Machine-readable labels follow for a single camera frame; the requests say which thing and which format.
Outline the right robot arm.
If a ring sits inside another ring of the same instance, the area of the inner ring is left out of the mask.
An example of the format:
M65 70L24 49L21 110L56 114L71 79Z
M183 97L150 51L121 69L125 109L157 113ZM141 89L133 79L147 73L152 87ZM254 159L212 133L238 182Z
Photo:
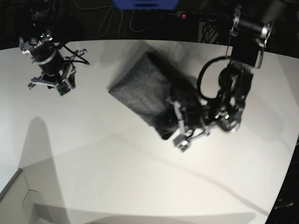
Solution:
M86 49L71 50L66 42L53 35L57 23L58 0L31 0L30 22L28 32L19 37L19 48L22 54L29 56L32 63L41 69L38 77L33 77L28 88L45 86L55 89L60 96L76 88L74 63L90 63L82 56Z

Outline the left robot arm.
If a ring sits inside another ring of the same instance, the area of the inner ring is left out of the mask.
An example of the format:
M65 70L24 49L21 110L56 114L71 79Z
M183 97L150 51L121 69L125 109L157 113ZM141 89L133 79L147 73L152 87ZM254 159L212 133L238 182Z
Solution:
M149 51L109 89L109 94L137 114L160 137L169 139L176 131L174 146L189 148L198 136L209 135L213 127L236 131L242 120L251 89L253 68L260 68L275 20L285 11L286 0L241 0L234 11L229 39L230 55L208 61L192 84L174 63ZM219 90L213 98L203 94L201 83L213 64L228 60L218 77Z

